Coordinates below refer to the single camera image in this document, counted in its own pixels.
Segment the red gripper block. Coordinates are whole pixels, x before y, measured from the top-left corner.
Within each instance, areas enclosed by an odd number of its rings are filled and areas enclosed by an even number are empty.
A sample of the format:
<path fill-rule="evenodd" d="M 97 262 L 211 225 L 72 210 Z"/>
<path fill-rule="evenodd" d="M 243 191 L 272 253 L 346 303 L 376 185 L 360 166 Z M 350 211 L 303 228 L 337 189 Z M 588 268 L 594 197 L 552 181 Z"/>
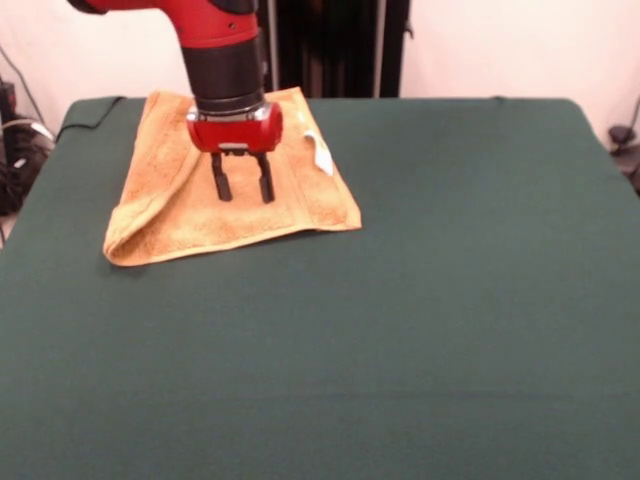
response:
<path fill-rule="evenodd" d="M 282 138 L 284 115 L 278 103 L 266 102 L 257 109 L 224 116 L 205 115 L 192 107 L 186 114 L 186 125 L 194 146 L 201 152 L 212 153 L 212 172 L 221 201 L 230 202 L 233 195 L 220 153 L 236 151 L 256 153 L 262 200 L 265 204 L 275 200 L 265 152 L 274 151 Z"/>

